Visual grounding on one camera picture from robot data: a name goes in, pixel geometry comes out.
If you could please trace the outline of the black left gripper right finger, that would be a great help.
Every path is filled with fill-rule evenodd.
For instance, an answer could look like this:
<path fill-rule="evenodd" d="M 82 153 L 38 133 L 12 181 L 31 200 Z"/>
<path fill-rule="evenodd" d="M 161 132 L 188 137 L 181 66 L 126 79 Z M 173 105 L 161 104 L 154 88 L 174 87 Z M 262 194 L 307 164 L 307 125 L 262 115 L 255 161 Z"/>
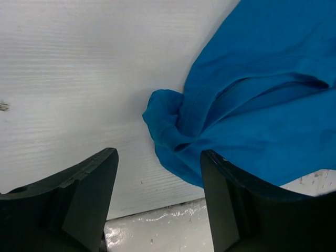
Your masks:
<path fill-rule="evenodd" d="M 212 150 L 200 163 L 215 251 L 335 251 L 335 192 L 283 189 Z"/>

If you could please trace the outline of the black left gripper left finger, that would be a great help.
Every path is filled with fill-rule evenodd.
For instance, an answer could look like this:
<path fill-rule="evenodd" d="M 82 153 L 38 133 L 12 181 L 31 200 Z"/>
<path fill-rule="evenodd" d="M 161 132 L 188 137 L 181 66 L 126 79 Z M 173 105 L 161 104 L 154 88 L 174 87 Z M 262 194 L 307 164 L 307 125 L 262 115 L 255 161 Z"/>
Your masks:
<path fill-rule="evenodd" d="M 1 195 L 1 251 L 106 251 L 104 226 L 119 163 L 106 148 Z"/>

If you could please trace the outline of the blue t shirt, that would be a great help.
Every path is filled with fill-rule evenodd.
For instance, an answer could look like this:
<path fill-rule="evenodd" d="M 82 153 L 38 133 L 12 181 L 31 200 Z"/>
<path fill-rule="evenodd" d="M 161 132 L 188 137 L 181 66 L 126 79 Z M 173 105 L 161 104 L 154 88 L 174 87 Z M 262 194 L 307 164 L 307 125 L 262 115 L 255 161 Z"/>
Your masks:
<path fill-rule="evenodd" d="M 162 166 L 196 186 L 204 150 L 278 186 L 335 169 L 335 1 L 240 1 L 143 120 Z"/>

